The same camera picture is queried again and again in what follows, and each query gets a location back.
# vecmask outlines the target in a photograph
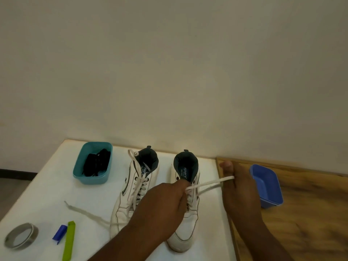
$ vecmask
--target floor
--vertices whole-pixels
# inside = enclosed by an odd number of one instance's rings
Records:
[[[29,180],[0,178],[0,220],[11,209],[29,183]]]

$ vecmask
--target black shoelace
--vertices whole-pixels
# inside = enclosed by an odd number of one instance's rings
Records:
[[[84,164],[84,174],[86,177],[98,176],[99,171],[106,171],[109,165],[111,152],[102,149],[97,154],[89,154]]]

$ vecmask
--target wooden surface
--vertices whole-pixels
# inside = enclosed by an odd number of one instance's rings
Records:
[[[262,209],[271,233],[296,261],[348,260],[348,177],[301,168],[245,160],[237,161],[249,170],[252,164],[272,169],[278,176],[284,204]],[[251,255],[233,227],[237,260],[251,261]]]

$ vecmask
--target sneaker pair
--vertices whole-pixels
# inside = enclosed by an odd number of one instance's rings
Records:
[[[128,154],[132,161],[128,176],[117,198],[111,215],[110,237],[113,238],[132,217],[134,210],[146,192],[156,185],[159,161],[151,146]],[[193,153],[184,150],[174,158],[171,170],[171,183],[180,179],[192,185],[199,183],[198,159]],[[187,211],[175,233],[167,240],[169,247],[176,252],[185,252],[194,243],[198,224],[198,187],[187,191]]]

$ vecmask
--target white wall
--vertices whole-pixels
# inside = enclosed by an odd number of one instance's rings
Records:
[[[348,172],[348,0],[0,0],[0,168],[65,138]]]

